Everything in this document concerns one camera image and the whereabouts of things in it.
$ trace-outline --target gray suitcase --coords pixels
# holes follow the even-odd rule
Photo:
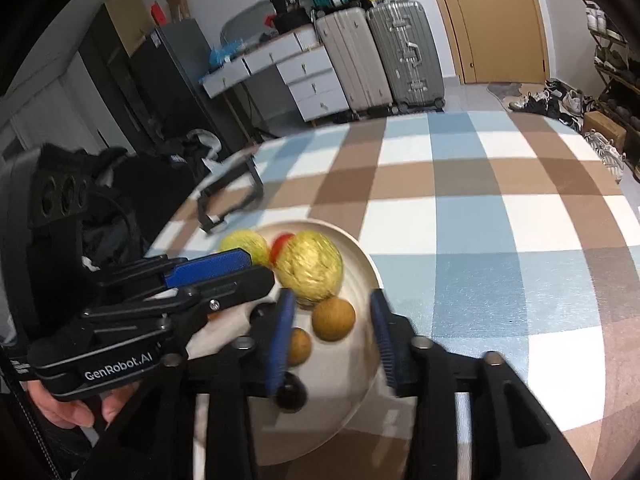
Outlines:
[[[421,4],[391,2],[367,11],[386,76],[398,104],[444,107],[444,81]]]
[[[316,31],[353,111],[393,102],[363,9],[351,7],[324,16],[316,21]]]

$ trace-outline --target drawer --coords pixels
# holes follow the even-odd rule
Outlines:
[[[283,81],[289,84],[310,75],[333,69],[333,67],[324,46],[322,46],[280,63],[278,70]]]
[[[242,59],[235,59],[230,63],[225,63],[222,68],[219,68],[214,73],[206,75],[202,81],[202,86],[209,97],[215,97],[236,83],[248,79],[249,76],[249,71],[246,69]]]
[[[341,89],[310,97],[297,104],[298,110],[300,110],[300,114],[305,121],[336,114],[349,108],[347,99]]]
[[[300,52],[302,52],[302,50],[300,49],[296,35],[287,34],[282,38],[270,41],[255,52],[247,54],[244,56],[244,62],[249,67],[249,71],[255,74]]]
[[[293,99],[297,103],[304,101],[305,99],[309,99],[314,95],[323,94],[336,89],[341,90],[342,87],[340,86],[340,81],[338,81],[338,76],[335,75],[333,70],[289,85],[291,95],[293,95]]]
[[[313,25],[297,30],[296,37],[298,38],[298,43],[300,44],[300,47],[302,47],[302,50],[309,50],[320,46],[320,41],[318,40],[318,35],[316,34],[316,30]]]

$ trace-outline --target plaid tablecloth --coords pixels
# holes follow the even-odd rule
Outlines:
[[[255,161],[265,199],[223,234],[303,218],[345,229],[398,314],[449,351],[502,352],[592,478],[615,474],[640,440],[640,226],[580,135],[527,114],[421,114],[268,142]],[[193,198],[152,254],[216,248]],[[399,478],[411,403],[381,383],[348,428],[265,478]]]

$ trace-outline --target finger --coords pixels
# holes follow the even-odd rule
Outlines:
[[[116,415],[120,413],[122,407],[127,403],[131,396],[136,392],[140,383],[127,384],[121,388],[111,391],[109,397],[102,400],[102,418],[107,424],[111,424]]]
[[[62,419],[73,426],[83,426],[90,428],[94,424],[94,414],[84,402],[73,400],[71,402],[60,402],[45,389],[40,381],[29,381],[27,390],[33,402],[40,411],[47,416],[53,424],[59,426],[59,419]]]

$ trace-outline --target wooden door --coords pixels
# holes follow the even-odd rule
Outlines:
[[[544,82],[546,46],[537,0],[444,3],[465,83]]]

